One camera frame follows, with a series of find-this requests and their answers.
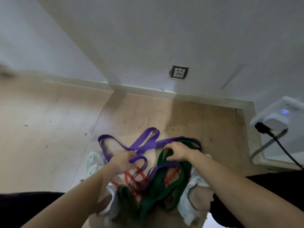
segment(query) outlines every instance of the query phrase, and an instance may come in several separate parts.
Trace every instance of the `shoe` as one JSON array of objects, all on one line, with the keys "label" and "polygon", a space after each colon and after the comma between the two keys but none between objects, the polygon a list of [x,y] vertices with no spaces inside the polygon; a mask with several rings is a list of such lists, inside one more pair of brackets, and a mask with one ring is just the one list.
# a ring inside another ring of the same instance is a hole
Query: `shoe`
[{"label": "shoe", "polygon": [[188,185],[186,186],[183,194],[181,195],[181,198],[179,200],[179,203],[177,205],[177,209],[180,213],[180,215],[184,218],[184,223],[187,226],[190,226],[192,221],[199,217],[201,212],[196,210],[192,203],[190,202],[190,192],[193,187],[195,186],[203,186],[210,188],[209,184],[203,179],[203,177],[197,172],[197,170],[192,167],[191,168],[191,177],[188,182]]},{"label": "shoe", "polygon": [[[101,152],[98,151],[90,152],[87,157],[87,162],[85,166],[87,178],[93,175],[94,173],[96,173],[101,168],[103,168],[106,164],[107,161],[105,160]],[[120,212],[120,205],[118,202],[118,197],[114,185],[112,183],[109,183],[106,187],[106,190],[111,195],[111,201],[108,204],[108,206],[104,210],[98,212],[96,216],[103,217],[102,220],[104,226],[108,227],[111,224],[112,219],[116,218],[118,213]],[[103,195],[100,196],[98,202],[100,202],[102,199],[103,199]]]}]

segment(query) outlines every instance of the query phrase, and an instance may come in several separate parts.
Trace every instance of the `black pants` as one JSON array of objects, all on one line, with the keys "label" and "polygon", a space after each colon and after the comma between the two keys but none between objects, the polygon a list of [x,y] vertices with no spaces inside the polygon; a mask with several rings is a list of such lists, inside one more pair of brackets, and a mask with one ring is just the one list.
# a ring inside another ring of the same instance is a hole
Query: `black pants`
[{"label": "black pants", "polygon": [[[261,174],[247,178],[304,211],[301,186],[304,171]],[[0,221],[8,227],[19,228],[63,194],[59,192],[2,194],[0,195]],[[213,198],[210,213],[216,222],[225,227],[244,227],[215,194]]]},{"label": "black pants", "polygon": [[[304,211],[302,186],[304,171],[261,174],[247,178]],[[215,194],[213,199],[210,204],[210,213],[218,224],[225,227],[244,227]]]}]

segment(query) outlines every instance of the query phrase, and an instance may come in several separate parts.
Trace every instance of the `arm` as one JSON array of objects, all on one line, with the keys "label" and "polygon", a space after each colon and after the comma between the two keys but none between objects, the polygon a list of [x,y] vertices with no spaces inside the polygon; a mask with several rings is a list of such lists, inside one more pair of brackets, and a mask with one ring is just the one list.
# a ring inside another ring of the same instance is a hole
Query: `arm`
[{"label": "arm", "polygon": [[249,179],[238,176],[198,150],[180,142],[167,144],[168,161],[189,161],[218,198],[247,228],[303,227],[304,212]]},{"label": "arm", "polygon": [[134,156],[132,151],[117,154],[104,168],[61,196],[22,228],[82,227],[114,175],[135,167],[129,162]]}]

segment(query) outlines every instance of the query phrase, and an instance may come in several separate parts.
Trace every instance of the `white power adapter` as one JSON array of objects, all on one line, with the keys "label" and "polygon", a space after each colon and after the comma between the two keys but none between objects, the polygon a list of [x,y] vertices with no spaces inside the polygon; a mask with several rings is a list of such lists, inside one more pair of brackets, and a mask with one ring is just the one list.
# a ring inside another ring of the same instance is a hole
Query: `white power adapter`
[{"label": "white power adapter", "polygon": [[291,117],[303,110],[303,102],[284,96],[256,115],[250,121],[250,125],[254,126],[257,122],[262,122],[272,130],[284,130],[288,128]]}]

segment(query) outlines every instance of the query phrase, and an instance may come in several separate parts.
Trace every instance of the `outlet frame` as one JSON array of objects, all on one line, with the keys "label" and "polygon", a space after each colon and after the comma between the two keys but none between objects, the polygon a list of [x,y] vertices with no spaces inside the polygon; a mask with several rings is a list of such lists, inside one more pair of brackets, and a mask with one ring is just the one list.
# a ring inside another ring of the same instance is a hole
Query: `outlet frame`
[{"label": "outlet frame", "polygon": [[[184,69],[184,70],[185,70],[184,76],[183,76],[183,77],[174,77],[173,74],[174,74],[175,68]],[[170,70],[170,77],[171,77],[171,78],[176,78],[176,79],[185,79],[185,77],[187,76],[188,70],[189,70],[188,67],[183,67],[183,66],[172,66],[172,69]]]}]

